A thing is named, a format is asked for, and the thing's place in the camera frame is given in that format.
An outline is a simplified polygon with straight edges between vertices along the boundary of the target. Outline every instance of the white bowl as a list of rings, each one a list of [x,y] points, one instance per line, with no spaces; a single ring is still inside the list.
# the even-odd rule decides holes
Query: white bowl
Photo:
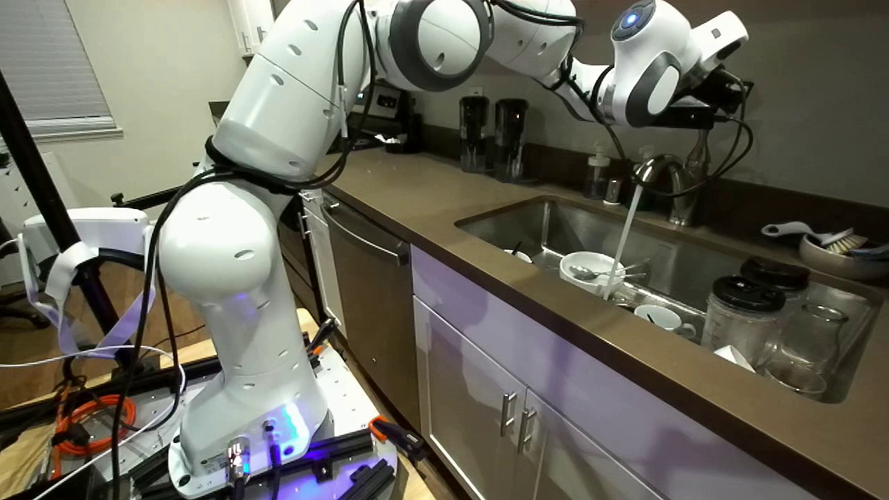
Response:
[[[562,281],[574,282],[591,295],[602,295],[609,287],[612,267],[615,259],[606,252],[567,252],[559,262],[559,274]],[[624,267],[617,263],[612,288],[620,287],[624,274]]]

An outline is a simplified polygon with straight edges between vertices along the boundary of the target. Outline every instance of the faucet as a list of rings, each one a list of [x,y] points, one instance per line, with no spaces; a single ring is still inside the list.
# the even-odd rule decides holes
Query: faucet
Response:
[[[645,188],[654,188],[662,184],[663,168],[670,168],[670,181],[663,191],[674,191],[670,196],[670,225],[687,227],[695,216],[698,191],[690,191],[698,184],[698,175],[691,175],[677,159],[670,156],[649,156],[641,164],[633,167],[637,181],[641,181]]]

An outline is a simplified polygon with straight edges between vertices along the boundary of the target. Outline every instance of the jar lid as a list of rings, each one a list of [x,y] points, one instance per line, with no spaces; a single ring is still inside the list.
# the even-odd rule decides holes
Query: jar lid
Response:
[[[781,310],[784,309],[784,292],[772,287],[752,282],[738,274],[726,274],[713,282],[713,295],[735,309],[747,310]]]
[[[806,267],[790,267],[790,263],[770,262],[770,259],[747,259],[742,263],[742,278],[762,282],[762,287],[781,288],[781,292],[808,288],[808,270]]]

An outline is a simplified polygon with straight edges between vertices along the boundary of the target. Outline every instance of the bowl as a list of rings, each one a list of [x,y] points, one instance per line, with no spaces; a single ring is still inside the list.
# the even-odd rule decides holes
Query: bowl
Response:
[[[874,259],[854,259],[854,255],[840,255],[829,252],[808,237],[799,238],[799,259],[819,273],[849,278],[849,281],[881,281],[889,274],[889,262],[874,262]]]
[[[567,252],[559,262],[559,274],[562,281],[574,282],[591,295],[602,295],[609,287],[612,267],[615,259],[606,252]],[[620,287],[624,274],[624,267],[617,263],[612,288]]]

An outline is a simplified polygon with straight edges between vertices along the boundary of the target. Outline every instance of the cabinet handle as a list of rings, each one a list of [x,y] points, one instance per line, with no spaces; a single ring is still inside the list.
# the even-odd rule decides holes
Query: cabinet handle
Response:
[[[510,417],[517,398],[520,395],[513,392],[499,399],[499,435],[506,435],[506,431],[517,421],[517,417]]]
[[[358,242],[358,243],[365,243],[365,246],[369,246],[369,250],[374,250],[374,252],[384,252],[384,255],[390,255],[392,262],[402,263],[402,252],[394,252],[394,250],[390,250],[390,246],[380,246],[380,243],[358,237],[356,230],[344,227],[344,225],[337,218],[337,214],[334,214],[337,209],[340,209],[340,203],[330,203],[330,206],[326,209],[326,218],[328,218],[334,227],[340,227],[340,230],[341,230],[344,237],[351,237],[352,242]]]
[[[517,452],[523,452],[524,445],[533,442],[533,435],[531,435],[531,421],[533,418],[537,418],[537,412],[523,412]]]

